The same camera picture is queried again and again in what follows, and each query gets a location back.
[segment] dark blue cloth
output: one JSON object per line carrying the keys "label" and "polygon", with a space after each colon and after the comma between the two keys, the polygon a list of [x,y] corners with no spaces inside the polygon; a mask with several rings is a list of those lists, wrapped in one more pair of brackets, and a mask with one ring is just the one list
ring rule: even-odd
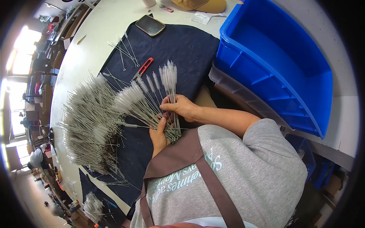
{"label": "dark blue cloth", "polygon": [[[89,192],[92,192],[100,201],[103,202],[104,205],[103,214],[113,213],[112,215],[114,218],[112,218],[110,215],[107,215],[106,217],[103,217],[103,219],[101,219],[98,224],[101,227],[108,226],[110,228],[120,228],[123,222],[126,220],[126,215],[116,205],[114,200],[112,200],[109,196],[107,196],[103,191],[98,189],[97,186],[91,182],[88,175],[85,175],[80,169],[78,169],[78,171],[80,173],[80,181],[82,188],[82,202],[84,203],[86,200],[86,195],[89,194]],[[116,205],[117,208],[110,205],[107,200],[110,201],[112,204]]]}
{"label": "dark blue cloth", "polygon": [[[164,66],[167,60],[172,60],[178,71],[176,93],[183,94],[193,100],[198,93],[203,80],[208,76],[212,61],[215,58],[219,46],[219,39],[212,35],[192,26],[185,25],[166,25],[166,29],[157,37],[152,38],[145,32],[131,24],[127,29],[127,34],[134,54],[142,66],[148,58],[154,59],[153,63],[143,74],[142,79],[147,84],[146,75],[152,77],[154,71],[160,80],[158,68]],[[124,44],[132,54],[127,39]],[[123,71],[123,65],[118,50],[114,49],[109,58],[101,69],[101,72],[109,73],[116,78],[129,82],[135,73],[139,70],[130,58],[123,55],[124,66],[127,69]],[[113,78],[106,77],[112,84],[112,88],[124,87],[119,85]],[[165,97],[165,91],[161,86],[162,96]],[[158,101],[161,102],[159,92],[156,93]],[[181,127],[184,127],[184,121],[180,119]],[[144,125],[132,117],[126,117],[126,122],[131,124]],[[123,138],[125,148],[118,148],[118,167],[125,175],[126,180],[130,183],[129,187],[109,186],[125,203],[132,205],[141,193],[143,176],[147,165],[152,157],[153,145],[147,128],[123,128]],[[93,177],[100,176],[99,173],[92,173]],[[115,181],[111,176],[102,176],[98,178],[104,182]]]}

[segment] gray plastic bin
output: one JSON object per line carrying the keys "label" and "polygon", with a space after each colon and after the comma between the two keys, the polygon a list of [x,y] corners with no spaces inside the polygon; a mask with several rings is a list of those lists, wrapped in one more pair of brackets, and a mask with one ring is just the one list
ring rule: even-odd
{"label": "gray plastic bin", "polygon": [[209,72],[209,78],[213,82],[217,83],[225,90],[231,92],[236,97],[247,103],[251,108],[256,110],[265,118],[273,119],[278,125],[287,127],[293,130],[286,122],[283,120],[279,114],[277,114],[269,105],[267,105],[261,98],[256,96],[248,88],[243,86],[238,81],[234,80],[226,73],[218,70],[214,64],[212,64],[212,69]]}

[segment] apron strap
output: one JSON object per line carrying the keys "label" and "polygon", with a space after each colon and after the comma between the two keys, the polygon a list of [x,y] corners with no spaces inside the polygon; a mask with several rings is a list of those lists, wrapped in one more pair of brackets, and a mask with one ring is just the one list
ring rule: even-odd
{"label": "apron strap", "polygon": [[236,206],[232,202],[228,193],[222,186],[218,177],[214,171],[204,159],[201,157],[196,163],[196,167],[199,169],[200,174],[214,199],[215,204],[221,213],[227,228],[245,228],[241,215],[238,213]]}
{"label": "apron strap", "polygon": [[139,208],[141,209],[142,218],[145,221],[146,226],[153,227],[154,223],[152,220],[150,208],[148,207],[147,198],[146,198],[145,180],[143,180],[141,200],[139,201]]}

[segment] woman's right hand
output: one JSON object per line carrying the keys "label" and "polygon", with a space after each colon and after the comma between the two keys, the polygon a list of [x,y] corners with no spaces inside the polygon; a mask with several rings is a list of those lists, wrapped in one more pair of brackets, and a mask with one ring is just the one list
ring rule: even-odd
{"label": "woman's right hand", "polygon": [[191,102],[184,95],[176,94],[176,103],[169,103],[169,98],[165,97],[160,105],[160,109],[174,111],[184,117],[187,122],[198,122],[201,107]]}

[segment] brown apron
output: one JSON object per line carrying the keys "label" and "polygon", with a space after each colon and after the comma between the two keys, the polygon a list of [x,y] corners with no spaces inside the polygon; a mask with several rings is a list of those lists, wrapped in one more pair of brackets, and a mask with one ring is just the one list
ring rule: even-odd
{"label": "brown apron", "polygon": [[227,228],[245,228],[242,218],[231,198],[214,174],[210,165],[204,159],[197,128],[185,131],[176,143],[167,146],[148,164],[146,174],[143,178],[141,201],[139,203],[146,226],[151,227],[154,225],[146,198],[147,181],[151,178],[167,176],[194,163],[199,169]]}

